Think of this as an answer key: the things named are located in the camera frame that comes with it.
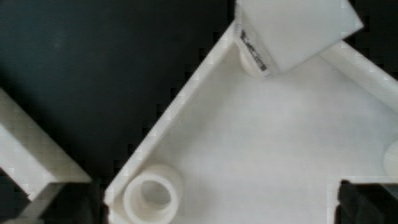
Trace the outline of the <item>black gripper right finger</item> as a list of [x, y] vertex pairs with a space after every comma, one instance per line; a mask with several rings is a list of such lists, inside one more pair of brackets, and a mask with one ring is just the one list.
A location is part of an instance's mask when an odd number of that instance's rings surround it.
[[398, 224], [398, 183], [340, 181], [333, 224]]

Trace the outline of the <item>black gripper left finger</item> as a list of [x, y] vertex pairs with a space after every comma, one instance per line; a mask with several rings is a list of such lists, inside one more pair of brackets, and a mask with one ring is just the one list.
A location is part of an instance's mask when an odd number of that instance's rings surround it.
[[22, 209], [28, 224], [102, 224], [99, 185], [49, 183]]

